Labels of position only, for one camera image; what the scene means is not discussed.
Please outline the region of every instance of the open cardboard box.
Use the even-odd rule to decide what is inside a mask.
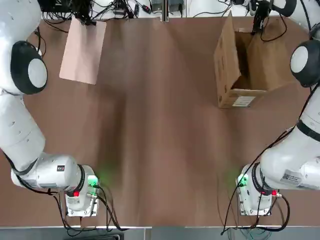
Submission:
[[[269,24],[263,37],[280,35],[280,24]],[[267,92],[294,82],[283,39],[263,42],[260,33],[235,31],[231,13],[213,56],[220,108],[251,107]]]

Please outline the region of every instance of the green indicator light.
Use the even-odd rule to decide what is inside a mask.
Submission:
[[[239,182],[239,187],[247,186],[247,181],[248,181],[248,179],[249,179],[248,174],[245,174],[245,175],[240,174],[240,175],[238,176],[238,181],[241,180],[241,181]]]
[[[89,186],[98,185],[98,178],[95,175],[89,175],[88,176],[88,185]]]

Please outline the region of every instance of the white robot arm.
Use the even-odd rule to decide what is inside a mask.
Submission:
[[[27,37],[41,20],[37,0],[0,0],[0,149],[11,165],[14,184],[65,192],[69,216],[95,216],[98,179],[91,167],[72,156],[44,153],[45,137],[24,105],[23,94],[36,94],[48,72]]]
[[[299,0],[274,0],[272,7],[308,29]],[[305,1],[311,26],[320,22],[320,6]],[[260,163],[246,165],[237,178],[239,207],[242,215],[269,213],[272,190],[320,190],[320,41],[301,43],[290,60],[292,74],[312,92],[298,123],[277,145],[267,149]]]

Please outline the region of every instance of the robot label sticker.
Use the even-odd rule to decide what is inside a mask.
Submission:
[[[67,202],[68,202],[68,204],[79,204],[79,203],[80,203],[80,200],[69,197],[69,198],[67,198]]]
[[[237,100],[234,101],[233,107],[247,107],[255,96],[239,96]]]
[[[58,165],[56,166],[57,172],[64,172],[65,171],[65,165]]]
[[[286,169],[280,181],[282,183],[297,186],[302,182],[302,174]]]

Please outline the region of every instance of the metal pole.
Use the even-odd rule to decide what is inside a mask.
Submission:
[[[169,22],[168,17],[168,0],[162,0],[162,22]]]

